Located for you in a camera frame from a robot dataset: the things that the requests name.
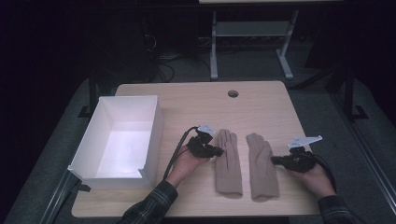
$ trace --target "light wood table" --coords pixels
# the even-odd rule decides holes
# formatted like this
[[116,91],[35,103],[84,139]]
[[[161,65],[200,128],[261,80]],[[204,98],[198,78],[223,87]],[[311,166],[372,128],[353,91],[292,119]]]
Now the light wood table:
[[[229,91],[239,95],[232,98]],[[319,214],[314,196],[283,167],[277,167],[280,196],[253,202],[249,185],[246,136],[257,133],[275,156],[289,154],[287,144],[304,136],[286,88],[279,81],[134,84],[119,86],[117,96],[158,95],[164,115],[163,142],[158,168],[160,182],[181,136],[190,127],[209,124],[229,129],[238,137],[243,196],[227,198],[215,191],[215,159],[200,166],[180,184],[179,196],[168,217],[297,216]],[[217,136],[210,143],[217,146]],[[92,189],[80,191],[72,208],[75,217],[121,217],[143,200],[150,189]]]

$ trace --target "open white container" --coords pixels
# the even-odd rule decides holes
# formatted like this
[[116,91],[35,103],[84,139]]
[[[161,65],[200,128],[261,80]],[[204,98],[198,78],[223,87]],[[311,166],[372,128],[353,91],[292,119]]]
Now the open white container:
[[67,169],[92,189],[152,189],[162,136],[158,96],[100,97]]

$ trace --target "beige glove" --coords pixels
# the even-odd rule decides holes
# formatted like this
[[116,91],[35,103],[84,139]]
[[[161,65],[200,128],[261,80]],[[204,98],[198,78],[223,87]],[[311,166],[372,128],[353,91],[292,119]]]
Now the beige glove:
[[224,152],[216,158],[216,191],[242,195],[242,174],[236,147],[236,134],[221,129],[218,139],[219,147]]
[[252,133],[247,136],[249,148],[251,198],[269,199],[279,196],[275,166],[271,163],[272,149],[262,136]]

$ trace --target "person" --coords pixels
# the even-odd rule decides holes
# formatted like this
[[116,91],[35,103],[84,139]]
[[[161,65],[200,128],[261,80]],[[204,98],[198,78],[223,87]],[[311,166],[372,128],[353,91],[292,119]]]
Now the person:
[[[209,161],[208,158],[196,158],[183,146],[173,165],[169,176],[140,203],[130,207],[122,216],[118,224],[161,223],[166,212],[176,200],[178,185],[190,176],[201,164]],[[325,224],[355,223],[343,199],[335,193],[332,184],[324,169],[316,164],[306,172],[289,173],[301,179],[306,187],[318,197],[318,207]]]

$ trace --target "plaid sleeve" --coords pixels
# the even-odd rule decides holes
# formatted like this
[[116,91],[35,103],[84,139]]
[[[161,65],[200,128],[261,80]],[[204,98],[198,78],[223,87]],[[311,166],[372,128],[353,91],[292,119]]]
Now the plaid sleeve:
[[130,207],[118,223],[161,223],[177,195],[171,184],[162,181],[145,200]]
[[318,207],[325,224],[355,223],[355,218],[347,209],[344,200],[336,195],[321,198]]

